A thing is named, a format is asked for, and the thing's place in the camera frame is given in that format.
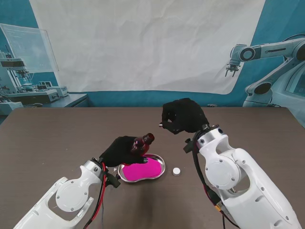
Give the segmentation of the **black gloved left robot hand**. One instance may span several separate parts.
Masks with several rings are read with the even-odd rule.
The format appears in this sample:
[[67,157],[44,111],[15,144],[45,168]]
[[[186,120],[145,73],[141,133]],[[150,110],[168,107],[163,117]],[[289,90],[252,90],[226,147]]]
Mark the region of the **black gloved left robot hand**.
[[134,155],[131,149],[136,137],[120,136],[100,155],[99,162],[107,167],[116,167],[120,164],[146,164],[148,159]]

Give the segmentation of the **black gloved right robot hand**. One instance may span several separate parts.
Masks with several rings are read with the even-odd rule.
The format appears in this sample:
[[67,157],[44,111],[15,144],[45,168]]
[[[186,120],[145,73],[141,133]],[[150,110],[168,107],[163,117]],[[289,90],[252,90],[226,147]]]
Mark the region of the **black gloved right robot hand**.
[[186,131],[195,133],[202,130],[209,122],[198,103],[190,98],[183,98],[165,103],[162,111],[162,121],[159,126],[173,134]]

